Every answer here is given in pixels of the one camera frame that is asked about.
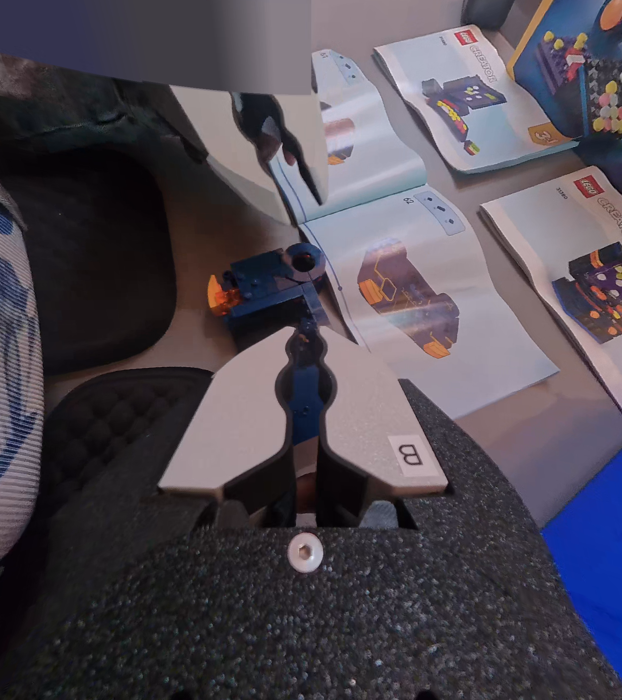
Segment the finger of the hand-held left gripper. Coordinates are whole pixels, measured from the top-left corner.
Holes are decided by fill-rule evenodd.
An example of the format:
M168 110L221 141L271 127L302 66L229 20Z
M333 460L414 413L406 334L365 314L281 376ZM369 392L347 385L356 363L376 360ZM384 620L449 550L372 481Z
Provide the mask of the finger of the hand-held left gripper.
M300 176L323 205L328 197L327 149L317 93L273 94L281 128L281 145L296 161Z
M229 92L173 85L172 93L207 152L206 162L248 205L278 223L291 225L279 188L242 133Z

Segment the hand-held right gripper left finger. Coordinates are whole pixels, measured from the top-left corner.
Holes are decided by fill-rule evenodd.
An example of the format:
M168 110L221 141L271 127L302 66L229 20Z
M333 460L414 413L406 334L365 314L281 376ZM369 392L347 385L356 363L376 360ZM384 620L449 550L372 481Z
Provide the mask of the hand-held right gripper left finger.
M219 503L275 503L296 487L286 398L296 328L236 355L211 379L158 482Z

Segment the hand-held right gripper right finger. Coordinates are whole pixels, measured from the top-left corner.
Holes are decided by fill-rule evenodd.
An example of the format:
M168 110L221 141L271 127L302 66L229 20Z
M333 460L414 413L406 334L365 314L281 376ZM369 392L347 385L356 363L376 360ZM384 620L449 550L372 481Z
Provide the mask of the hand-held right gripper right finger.
M331 328L318 330L330 395L319 446L352 497L420 497L448 486L436 454L394 372Z

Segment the dark blue toy brick console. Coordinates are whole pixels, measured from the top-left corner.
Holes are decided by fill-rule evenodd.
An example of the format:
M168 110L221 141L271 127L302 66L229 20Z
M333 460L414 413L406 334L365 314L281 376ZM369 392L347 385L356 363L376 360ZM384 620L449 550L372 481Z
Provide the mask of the dark blue toy brick console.
M298 332L293 340L293 372L287 394L294 446L319 434L323 403L318 390L317 330L329 321L319 299L325 271L326 257L321 249L300 242L234 262L221 279L211 275L207 286L209 308L223 318L237 351L287 326Z

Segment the person's left forearm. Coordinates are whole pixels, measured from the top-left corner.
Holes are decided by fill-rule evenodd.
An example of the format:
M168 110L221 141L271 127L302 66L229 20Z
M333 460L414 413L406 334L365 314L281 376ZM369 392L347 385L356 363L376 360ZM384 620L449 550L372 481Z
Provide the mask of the person's left forearm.
M0 144L39 153L173 137L207 158L171 88L0 53Z

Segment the open instruction booklet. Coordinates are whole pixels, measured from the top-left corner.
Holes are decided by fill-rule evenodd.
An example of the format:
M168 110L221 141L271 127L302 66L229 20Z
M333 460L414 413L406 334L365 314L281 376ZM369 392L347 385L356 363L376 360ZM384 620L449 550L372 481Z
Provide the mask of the open instruction booklet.
M334 50L312 54L328 156L318 205L283 155L273 177L323 252L356 342L455 419L559 372L494 287L471 223L427 184L377 88Z

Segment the black quilted pad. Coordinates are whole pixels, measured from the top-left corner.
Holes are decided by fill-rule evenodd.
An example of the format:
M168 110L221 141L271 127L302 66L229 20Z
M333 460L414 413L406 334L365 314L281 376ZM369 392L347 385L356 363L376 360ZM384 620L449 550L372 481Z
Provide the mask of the black quilted pad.
M150 367L101 374L69 392L44 424L39 497L60 502L103 473L177 406L201 401L213 373Z

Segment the joystick machine instruction booklet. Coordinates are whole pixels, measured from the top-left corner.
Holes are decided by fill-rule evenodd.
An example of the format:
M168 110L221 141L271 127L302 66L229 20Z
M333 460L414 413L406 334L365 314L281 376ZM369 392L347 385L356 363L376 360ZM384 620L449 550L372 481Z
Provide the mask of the joystick machine instruction booklet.
M500 170L577 146L507 74L496 48L473 24L374 52L442 158L458 172Z

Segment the black smooth pad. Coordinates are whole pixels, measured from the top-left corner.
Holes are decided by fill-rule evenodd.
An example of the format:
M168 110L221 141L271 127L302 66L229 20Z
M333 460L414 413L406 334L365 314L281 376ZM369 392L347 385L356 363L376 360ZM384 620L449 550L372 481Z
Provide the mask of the black smooth pad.
M164 336L175 265L163 196L142 164L105 148L0 147L0 183L27 226L45 375L123 361Z

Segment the dark grey box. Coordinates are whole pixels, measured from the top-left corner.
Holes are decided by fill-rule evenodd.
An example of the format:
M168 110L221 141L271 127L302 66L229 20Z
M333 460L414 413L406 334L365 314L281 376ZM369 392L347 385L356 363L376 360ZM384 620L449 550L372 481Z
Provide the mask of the dark grey box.
M512 9L514 0L468 0L462 2L461 22L482 30L499 30Z

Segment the purple arcade instruction booklet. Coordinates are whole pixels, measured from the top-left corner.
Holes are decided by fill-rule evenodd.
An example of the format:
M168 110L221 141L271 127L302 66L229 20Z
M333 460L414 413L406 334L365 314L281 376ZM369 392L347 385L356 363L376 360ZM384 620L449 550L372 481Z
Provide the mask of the purple arcade instruction booklet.
M587 167L481 211L622 411L622 194Z

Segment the toy brick set box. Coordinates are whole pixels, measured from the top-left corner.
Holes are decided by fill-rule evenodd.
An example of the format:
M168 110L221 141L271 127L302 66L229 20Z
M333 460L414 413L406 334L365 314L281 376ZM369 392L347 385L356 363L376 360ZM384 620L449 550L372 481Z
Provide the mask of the toy brick set box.
M622 1L543 1L507 69L622 194Z

